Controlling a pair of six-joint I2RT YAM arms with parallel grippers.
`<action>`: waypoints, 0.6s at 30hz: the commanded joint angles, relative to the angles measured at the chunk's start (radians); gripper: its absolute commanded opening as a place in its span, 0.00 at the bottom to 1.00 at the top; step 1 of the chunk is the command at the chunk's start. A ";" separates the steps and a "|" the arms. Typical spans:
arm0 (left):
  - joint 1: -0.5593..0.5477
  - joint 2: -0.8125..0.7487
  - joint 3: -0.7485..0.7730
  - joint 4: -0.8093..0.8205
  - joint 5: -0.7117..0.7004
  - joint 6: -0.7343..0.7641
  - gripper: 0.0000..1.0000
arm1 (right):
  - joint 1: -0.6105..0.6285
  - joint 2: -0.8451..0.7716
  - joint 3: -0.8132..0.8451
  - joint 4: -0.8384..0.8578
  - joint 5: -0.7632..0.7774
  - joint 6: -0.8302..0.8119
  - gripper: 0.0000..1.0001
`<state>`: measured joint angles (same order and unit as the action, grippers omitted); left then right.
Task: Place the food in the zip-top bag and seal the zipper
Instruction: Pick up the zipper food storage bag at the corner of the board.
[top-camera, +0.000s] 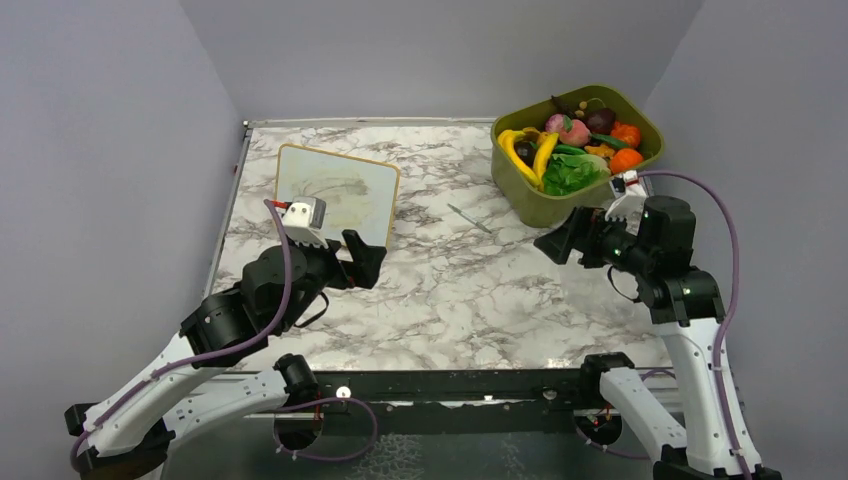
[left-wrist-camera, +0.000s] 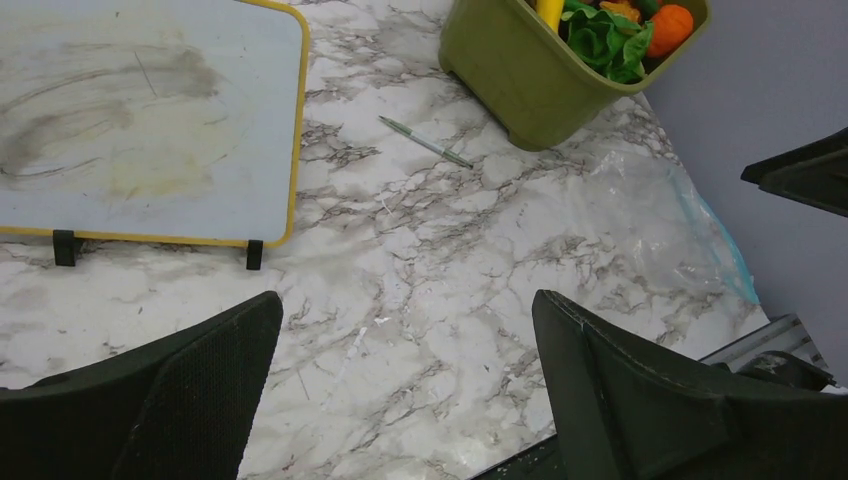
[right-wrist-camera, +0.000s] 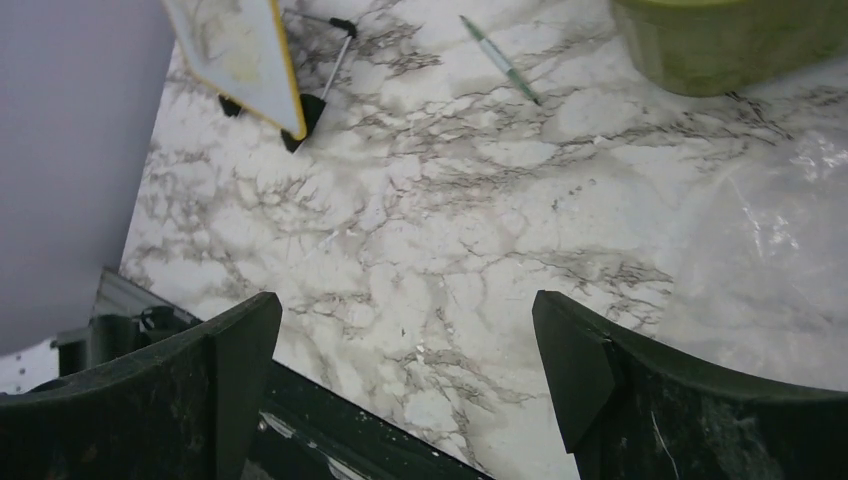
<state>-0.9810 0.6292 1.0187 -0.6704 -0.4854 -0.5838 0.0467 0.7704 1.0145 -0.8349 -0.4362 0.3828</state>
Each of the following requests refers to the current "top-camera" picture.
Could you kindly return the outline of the green lettuce leaf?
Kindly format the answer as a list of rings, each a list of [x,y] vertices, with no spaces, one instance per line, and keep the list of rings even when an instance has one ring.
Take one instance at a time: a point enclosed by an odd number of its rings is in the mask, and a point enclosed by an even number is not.
[[[611,175],[605,159],[592,155],[553,154],[542,175],[542,192],[551,196],[567,196]]]

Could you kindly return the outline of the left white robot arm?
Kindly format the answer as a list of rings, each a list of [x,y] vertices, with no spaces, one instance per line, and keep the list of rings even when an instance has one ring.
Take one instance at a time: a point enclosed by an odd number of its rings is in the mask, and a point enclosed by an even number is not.
[[[196,395],[207,381],[303,328],[301,316],[325,289],[371,289],[387,254],[354,230],[341,242],[266,249],[231,288],[205,298],[165,349],[133,380],[97,403],[65,412],[74,436],[71,464],[83,479],[138,479],[170,449],[230,420],[266,409],[311,410],[318,381],[301,355],[285,354],[265,371],[219,393]]]

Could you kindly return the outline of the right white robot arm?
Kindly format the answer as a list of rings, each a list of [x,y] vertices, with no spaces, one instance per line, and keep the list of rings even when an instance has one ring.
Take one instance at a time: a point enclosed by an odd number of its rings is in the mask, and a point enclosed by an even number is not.
[[[691,263],[695,227],[687,202],[652,196],[636,234],[602,208],[577,207],[562,226],[535,240],[557,265],[577,251],[586,269],[610,266],[634,277],[637,300],[648,308],[672,362],[684,420],[666,410],[623,354],[586,357],[577,393],[589,406],[607,402],[618,411],[656,479],[779,479],[746,431],[719,337],[729,316],[715,279]]]

